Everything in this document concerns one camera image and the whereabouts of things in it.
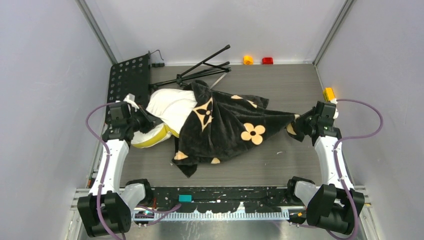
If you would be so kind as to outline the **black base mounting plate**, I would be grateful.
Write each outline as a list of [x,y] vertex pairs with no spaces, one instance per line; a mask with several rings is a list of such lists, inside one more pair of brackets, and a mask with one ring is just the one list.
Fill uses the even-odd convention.
[[[192,202],[179,202],[179,195],[192,195]],[[178,213],[234,213],[244,207],[247,213],[277,213],[283,207],[304,209],[301,201],[288,198],[285,186],[214,186],[214,187],[152,187],[139,204],[159,211]]]

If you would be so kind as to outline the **yellow toy block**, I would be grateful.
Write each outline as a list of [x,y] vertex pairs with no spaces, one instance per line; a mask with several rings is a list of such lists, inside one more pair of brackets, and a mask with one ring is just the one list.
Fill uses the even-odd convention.
[[331,87],[325,87],[322,93],[326,102],[332,102],[336,99],[334,91]]

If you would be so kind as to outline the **black floral pillowcase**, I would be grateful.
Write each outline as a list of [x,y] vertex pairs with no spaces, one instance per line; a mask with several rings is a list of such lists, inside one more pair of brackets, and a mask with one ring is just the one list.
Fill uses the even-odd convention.
[[202,80],[184,91],[193,92],[196,105],[174,141],[171,161],[188,178],[199,164],[222,164],[247,153],[298,118],[268,109],[267,98],[214,90]]

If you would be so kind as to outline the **red toy block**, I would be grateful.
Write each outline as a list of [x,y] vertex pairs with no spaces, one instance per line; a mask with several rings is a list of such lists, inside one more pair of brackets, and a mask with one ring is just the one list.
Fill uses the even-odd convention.
[[274,59],[272,57],[263,57],[262,60],[261,60],[261,63],[263,65],[273,65]]

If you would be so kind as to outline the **white pillow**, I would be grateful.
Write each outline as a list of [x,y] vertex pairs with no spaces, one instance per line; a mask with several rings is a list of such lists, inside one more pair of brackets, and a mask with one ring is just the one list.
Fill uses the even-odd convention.
[[178,137],[185,121],[197,105],[192,90],[164,88],[150,96],[146,111],[158,117],[162,123],[147,133],[134,133],[131,145],[136,148],[150,148],[166,141],[171,136]]

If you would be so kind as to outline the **teal block on base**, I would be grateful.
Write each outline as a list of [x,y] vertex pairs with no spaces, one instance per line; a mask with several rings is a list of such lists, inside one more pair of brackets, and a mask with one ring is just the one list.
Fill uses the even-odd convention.
[[178,196],[178,201],[181,203],[191,203],[192,200],[193,200],[193,197],[190,194],[180,194]]

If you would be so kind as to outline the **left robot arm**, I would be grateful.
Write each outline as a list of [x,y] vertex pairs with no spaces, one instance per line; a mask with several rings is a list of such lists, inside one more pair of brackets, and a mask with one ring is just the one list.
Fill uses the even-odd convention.
[[154,200],[151,185],[145,178],[131,180],[120,189],[124,162],[135,133],[152,127],[158,118],[133,100],[104,106],[109,108],[110,119],[102,135],[89,125],[92,112],[85,119],[88,131],[102,145],[102,156],[92,187],[86,196],[78,199],[77,210],[89,237],[111,236],[124,240],[131,228],[133,210],[138,205],[148,207]]

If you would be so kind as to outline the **yellow round toy piece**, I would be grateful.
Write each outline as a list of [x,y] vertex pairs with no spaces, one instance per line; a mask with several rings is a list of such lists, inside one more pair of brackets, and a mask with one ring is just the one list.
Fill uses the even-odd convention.
[[254,64],[254,59],[252,56],[250,55],[245,55],[243,57],[243,64],[244,65],[253,65]]

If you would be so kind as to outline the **black perforated music stand tray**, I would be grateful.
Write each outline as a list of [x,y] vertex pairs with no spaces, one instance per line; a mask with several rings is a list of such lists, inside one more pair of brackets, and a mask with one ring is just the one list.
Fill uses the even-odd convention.
[[135,103],[145,108],[150,101],[150,83],[149,53],[114,64],[110,68],[106,102],[123,101],[128,94],[132,94]]

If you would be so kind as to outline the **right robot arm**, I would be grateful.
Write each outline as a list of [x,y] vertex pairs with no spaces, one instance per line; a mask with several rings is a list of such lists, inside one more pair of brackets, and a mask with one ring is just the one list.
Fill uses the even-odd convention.
[[311,138],[322,177],[321,186],[312,180],[294,176],[287,182],[285,198],[291,205],[303,204],[312,227],[351,235],[357,230],[365,197],[355,190],[342,154],[342,135],[334,126],[336,104],[318,101],[311,110],[297,117],[287,128],[293,139]]

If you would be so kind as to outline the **black folding tripod stand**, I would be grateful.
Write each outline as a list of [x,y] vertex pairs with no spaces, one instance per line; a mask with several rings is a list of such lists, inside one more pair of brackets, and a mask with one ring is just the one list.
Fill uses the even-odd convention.
[[[159,89],[159,87],[163,87],[165,85],[170,85],[170,84],[177,84],[179,87],[183,87],[183,86],[186,86],[184,81],[194,80],[194,79],[208,77],[208,76],[217,75],[217,74],[229,73],[231,71],[231,68],[229,67],[229,64],[230,64],[229,61],[226,61],[226,62],[218,64],[218,65],[211,64],[208,61],[211,60],[212,58],[216,57],[217,55],[221,54],[222,52],[230,49],[230,48],[231,48],[231,45],[227,44],[222,49],[218,50],[217,52],[215,52],[212,55],[208,56],[207,58],[203,59],[202,61],[200,61],[196,65],[190,67],[188,70],[177,74],[174,79],[166,80],[166,81],[160,81],[160,82],[156,82],[156,83],[150,83],[148,85],[148,89],[150,91],[156,91],[156,90]],[[198,68],[200,66],[207,66],[208,68],[205,68],[205,69],[202,69],[200,71],[192,73],[193,70],[195,70],[196,68]]]

